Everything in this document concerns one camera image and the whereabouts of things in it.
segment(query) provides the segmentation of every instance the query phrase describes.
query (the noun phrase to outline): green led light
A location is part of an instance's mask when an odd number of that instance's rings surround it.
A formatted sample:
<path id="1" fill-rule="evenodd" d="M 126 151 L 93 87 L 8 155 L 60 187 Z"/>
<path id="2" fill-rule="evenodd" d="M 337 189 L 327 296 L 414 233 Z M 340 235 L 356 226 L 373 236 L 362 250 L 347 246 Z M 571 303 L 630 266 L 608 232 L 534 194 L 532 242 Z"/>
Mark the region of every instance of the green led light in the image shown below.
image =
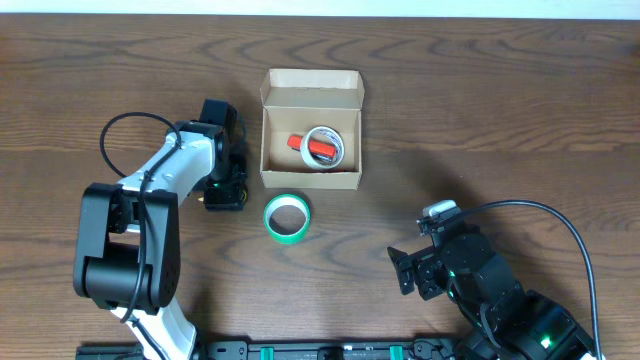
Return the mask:
<path id="1" fill-rule="evenodd" d="M 548 349 L 549 346 L 551 346 L 551 338 L 547 336 L 546 338 L 542 339 L 542 341 L 540 341 L 540 345 L 542 345 L 543 348 Z"/>

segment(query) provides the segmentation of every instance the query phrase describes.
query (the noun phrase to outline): wood grain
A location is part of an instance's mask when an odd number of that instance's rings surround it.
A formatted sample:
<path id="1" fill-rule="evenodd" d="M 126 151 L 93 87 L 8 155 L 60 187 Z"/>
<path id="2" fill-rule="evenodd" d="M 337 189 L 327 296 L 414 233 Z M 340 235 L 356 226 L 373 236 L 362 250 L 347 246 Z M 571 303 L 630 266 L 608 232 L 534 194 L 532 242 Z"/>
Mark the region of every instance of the wood grain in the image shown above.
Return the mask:
<path id="1" fill-rule="evenodd" d="M 608 359 L 640 356 L 640 23 L 215 16 L 0 16 L 0 358 L 73 358 L 132 335 L 71 286 L 80 198 L 115 182 L 105 122 L 126 111 L 197 117 L 206 97 L 247 121 L 251 200 L 180 209 L 178 297 L 216 336 L 253 340 L 463 335 L 446 299 L 403 297 L 385 248 L 427 245 L 414 220 L 444 198 L 547 202 L 592 254 Z M 355 69 L 365 80 L 358 191 L 301 191 L 313 224 L 282 247 L 263 229 L 259 86 L 271 67 Z M 133 171 L 161 144 L 145 120 L 108 137 Z M 526 287 L 590 331 L 584 265 L 545 214 L 474 219 Z"/>

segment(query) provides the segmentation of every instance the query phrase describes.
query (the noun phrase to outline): cardboard box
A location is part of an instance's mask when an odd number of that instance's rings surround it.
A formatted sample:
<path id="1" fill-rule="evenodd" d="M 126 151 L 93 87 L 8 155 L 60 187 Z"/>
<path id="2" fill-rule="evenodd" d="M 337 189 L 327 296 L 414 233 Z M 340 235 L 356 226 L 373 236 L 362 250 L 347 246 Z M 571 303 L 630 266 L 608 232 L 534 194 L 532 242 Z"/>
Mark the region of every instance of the cardboard box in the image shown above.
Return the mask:
<path id="1" fill-rule="evenodd" d="M 357 71 L 271 69 L 260 87 L 260 175 L 267 188 L 357 189 L 362 175 L 362 78 Z M 336 130 L 344 159 L 328 172 L 314 172 L 287 145 L 316 126 Z"/>

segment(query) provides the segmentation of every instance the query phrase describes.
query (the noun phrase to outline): tape roll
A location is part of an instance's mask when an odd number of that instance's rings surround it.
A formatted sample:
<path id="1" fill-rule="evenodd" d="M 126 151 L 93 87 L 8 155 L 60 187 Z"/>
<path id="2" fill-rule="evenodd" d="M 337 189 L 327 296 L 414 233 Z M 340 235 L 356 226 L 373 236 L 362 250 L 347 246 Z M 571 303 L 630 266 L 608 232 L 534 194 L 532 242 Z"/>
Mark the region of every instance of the tape roll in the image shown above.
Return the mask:
<path id="1" fill-rule="evenodd" d="M 332 162 L 322 162 L 317 161 L 311 156 L 311 152 L 309 151 L 309 140 L 311 140 L 311 136 L 315 133 L 321 133 L 336 147 L 336 156 Z M 307 166 L 314 170 L 329 170 L 334 167 L 340 165 L 342 159 L 344 158 L 344 142 L 342 141 L 342 137 L 338 134 L 337 131 L 333 130 L 327 126 L 317 126 L 311 129 L 303 138 L 302 143 L 300 144 L 300 155 L 302 155 L 302 160 Z"/>
<path id="2" fill-rule="evenodd" d="M 280 234 L 271 228 L 269 225 L 269 221 L 271 220 L 271 216 L 273 213 L 283 206 L 295 206 L 304 214 L 305 221 L 300 230 L 296 231 L 293 234 Z M 276 196 L 267 204 L 267 207 L 264 208 L 264 226 L 267 228 L 267 231 L 277 242 L 281 244 L 291 245 L 299 242 L 304 238 L 307 234 L 307 230 L 309 230 L 309 224 L 311 224 L 311 210 L 309 210 L 309 206 L 304 200 L 300 197 L 291 195 L 291 194 L 283 194 Z"/>

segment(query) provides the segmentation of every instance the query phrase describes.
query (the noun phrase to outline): green tape roll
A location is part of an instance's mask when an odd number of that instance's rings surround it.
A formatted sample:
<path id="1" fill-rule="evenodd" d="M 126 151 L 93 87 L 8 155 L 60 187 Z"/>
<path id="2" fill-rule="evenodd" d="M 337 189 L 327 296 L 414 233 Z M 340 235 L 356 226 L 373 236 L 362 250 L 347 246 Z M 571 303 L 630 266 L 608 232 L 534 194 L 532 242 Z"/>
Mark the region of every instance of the green tape roll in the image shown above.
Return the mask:
<path id="1" fill-rule="evenodd" d="M 269 225 L 269 220 L 271 220 L 273 213 L 283 206 L 295 206 L 304 214 L 304 225 L 293 234 L 279 234 Z M 298 196 L 291 194 L 278 195 L 269 201 L 267 207 L 264 208 L 264 226 L 267 228 L 269 234 L 281 244 L 292 245 L 302 240 L 307 234 L 307 230 L 309 230 L 309 224 L 311 224 L 311 211 L 307 203 Z"/>

